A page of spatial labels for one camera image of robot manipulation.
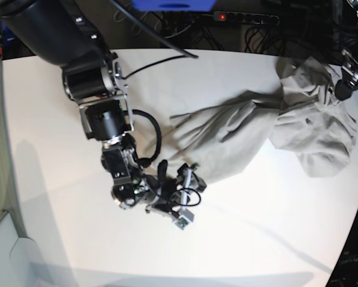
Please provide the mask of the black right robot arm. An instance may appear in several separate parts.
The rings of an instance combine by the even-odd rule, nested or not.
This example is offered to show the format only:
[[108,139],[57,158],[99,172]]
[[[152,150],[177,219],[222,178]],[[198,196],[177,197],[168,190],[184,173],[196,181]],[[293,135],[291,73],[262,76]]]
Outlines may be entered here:
[[[63,88],[79,109],[85,136],[102,144],[101,162],[112,176],[114,202],[122,209],[143,203],[146,212],[167,216],[179,227],[192,223],[189,197],[201,194],[205,182],[195,174],[196,165],[182,165],[174,178],[167,174],[166,160],[156,175],[145,172],[160,154],[160,127],[149,113],[131,108],[117,54],[77,3],[0,1],[0,20],[31,52],[61,68]],[[148,119],[156,132],[149,158],[136,152],[135,115]]]

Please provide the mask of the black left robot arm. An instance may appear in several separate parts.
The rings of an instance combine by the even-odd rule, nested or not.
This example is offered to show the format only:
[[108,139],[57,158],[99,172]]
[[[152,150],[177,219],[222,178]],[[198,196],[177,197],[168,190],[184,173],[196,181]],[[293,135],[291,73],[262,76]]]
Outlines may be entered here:
[[335,97],[345,101],[358,91],[358,1],[333,1],[332,24],[338,33],[342,72]]

